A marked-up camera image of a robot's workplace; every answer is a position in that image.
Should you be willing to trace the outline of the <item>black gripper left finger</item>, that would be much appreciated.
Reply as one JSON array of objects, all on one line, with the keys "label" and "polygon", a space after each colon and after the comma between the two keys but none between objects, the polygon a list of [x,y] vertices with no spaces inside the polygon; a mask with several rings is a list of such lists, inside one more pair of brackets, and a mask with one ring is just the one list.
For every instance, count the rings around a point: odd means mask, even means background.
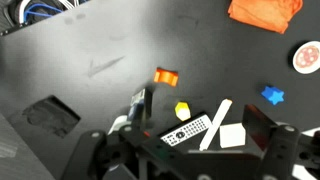
[{"label": "black gripper left finger", "polygon": [[120,165],[134,178],[139,178],[139,160],[129,141],[120,132],[131,130],[144,131],[151,117],[153,93],[146,90],[146,118],[128,120],[127,115],[119,116],[108,133],[102,130],[88,131],[82,134],[68,161],[60,180],[102,180],[107,172]]}]

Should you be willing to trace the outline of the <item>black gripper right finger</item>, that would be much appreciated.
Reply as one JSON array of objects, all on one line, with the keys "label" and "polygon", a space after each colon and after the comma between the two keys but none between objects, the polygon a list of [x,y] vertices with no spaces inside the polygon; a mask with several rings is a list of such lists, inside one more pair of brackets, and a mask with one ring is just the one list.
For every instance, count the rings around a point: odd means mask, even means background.
[{"label": "black gripper right finger", "polygon": [[256,180],[298,180],[292,175],[295,165],[320,179],[319,130],[307,136],[294,126],[278,125],[252,104],[244,106],[242,125],[264,152]]}]

